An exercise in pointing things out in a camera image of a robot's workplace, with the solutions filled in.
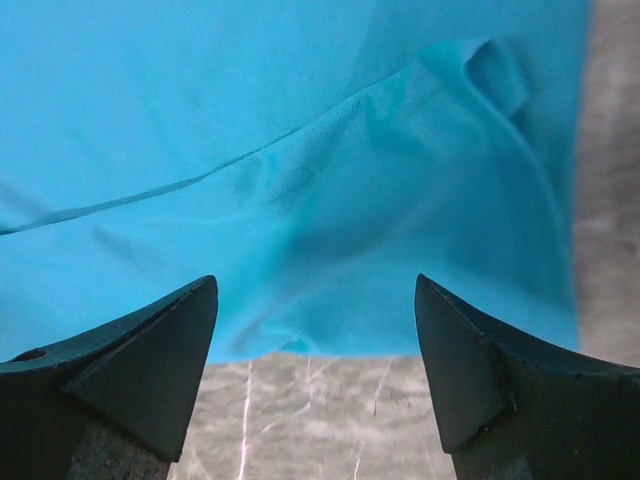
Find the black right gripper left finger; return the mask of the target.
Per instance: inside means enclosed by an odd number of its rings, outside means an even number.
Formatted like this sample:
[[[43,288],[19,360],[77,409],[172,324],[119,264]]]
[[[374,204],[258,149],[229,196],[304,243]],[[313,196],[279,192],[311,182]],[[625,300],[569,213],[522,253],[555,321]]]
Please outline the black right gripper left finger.
[[[218,312],[204,276],[1,365],[5,479],[164,479],[183,451]]]

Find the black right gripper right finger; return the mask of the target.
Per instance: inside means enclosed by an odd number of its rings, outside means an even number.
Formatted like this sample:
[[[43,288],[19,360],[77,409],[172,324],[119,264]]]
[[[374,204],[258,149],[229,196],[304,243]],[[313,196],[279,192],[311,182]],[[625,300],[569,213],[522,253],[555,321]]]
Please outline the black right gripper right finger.
[[[460,479],[635,479],[639,372],[512,327],[425,276],[416,327]]]

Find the teal t shirt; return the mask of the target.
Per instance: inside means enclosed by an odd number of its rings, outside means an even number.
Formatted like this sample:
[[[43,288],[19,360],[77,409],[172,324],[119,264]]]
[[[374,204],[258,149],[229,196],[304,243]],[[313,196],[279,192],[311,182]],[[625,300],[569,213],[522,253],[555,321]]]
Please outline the teal t shirt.
[[[575,349],[586,1],[5,1],[1,355],[219,285],[212,362]]]

